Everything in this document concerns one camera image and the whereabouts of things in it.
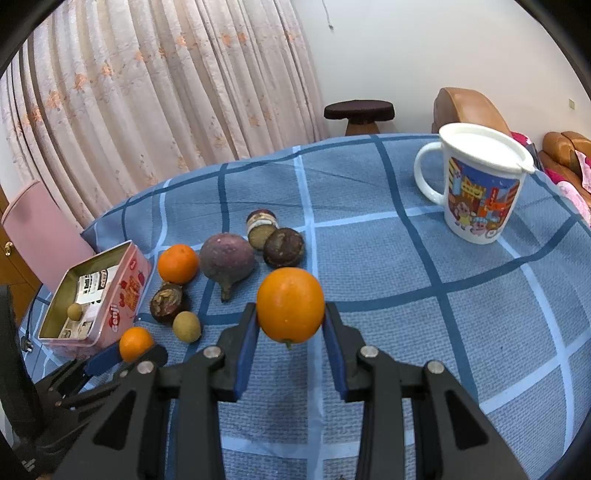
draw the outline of blue gripper pad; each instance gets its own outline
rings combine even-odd
[[[91,356],[86,361],[84,372],[89,377],[102,375],[112,366],[122,362],[121,355],[119,354],[119,342],[113,343],[108,346],[102,352]]]
[[[248,327],[244,334],[244,341],[242,342],[242,347],[238,354],[236,382],[234,383],[234,394],[237,399],[240,399],[248,386],[248,378],[251,376],[252,360],[255,356],[259,330],[255,309],[248,321]]]
[[[339,392],[341,399],[344,400],[348,393],[345,357],[343,356],[343,351],[336,336],[335,326],[327,309],[324,310],[322,333],[324,335],[324,343],[326,344],[326,353],[329,357],[330,370],[332,371],[333,381],[335,382],[335,390]]]

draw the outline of blue plaid tablecloth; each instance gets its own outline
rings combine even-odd
[[[473,245],[444,224],[413,179],[413,159],[433,135],[372,135],[294,147],[167,180],[113,208],[83,234],[102,251],[133,240],[154,264],[170,245],[199,250],[214,233],[244,235],[249,212],[271,209],[303,233],[303,267],[346,324],[399,361],[441,359],[508,442],[530,478],[560,458],[591,406],[590,232],[548,178],[527,178],[499,241]],[[424,161],[443,190],[440,154]],[[203,275],[188,286],[204,324],[194,345],[151,318],[155,269],[138,324],[183,362],[215,343],[254,301],[269,268],[220,302]],[[37,331],[50,299],[33,305]],[[37,341],[25,361],[34,380],[64,361]],[[93,380],[105,381],[108,375]],[[352,480],[362,406],[334,391],[321,334],[291,352],[261,335],[248,390],[220,406],[229,480]],[[174,479],[173,406],[167,479]],[[411,410],[405,403],[407,478],[414,478]]]

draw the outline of fruit stem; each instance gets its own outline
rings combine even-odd
[[[220,287],[222,288],[222,301],[230,301],[232,299],[232,292],[230,290],[232,286],[225,287],[220,285]]]

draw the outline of mug lid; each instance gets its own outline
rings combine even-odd
[[[535,172],[534,159],[518,141],[483,125],[455,123],[439,129],[441,140],[474,161],[506,173]]]

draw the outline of wall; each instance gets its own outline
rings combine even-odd
[[[541,148],[552,130],[591,137],[591,101],[543,27],[514,0],[292,0],[325,104],[389,100],[382,131],[426,132],[443,86],[472,88]],[[576,108],[569,108],[569,98]],[[333,136],[345,122],[329,121]]]
[[[0,122],[0,187],[10,202],[23,186],[17,169],[12,163],[12,152],[6,140],[6,128]]]

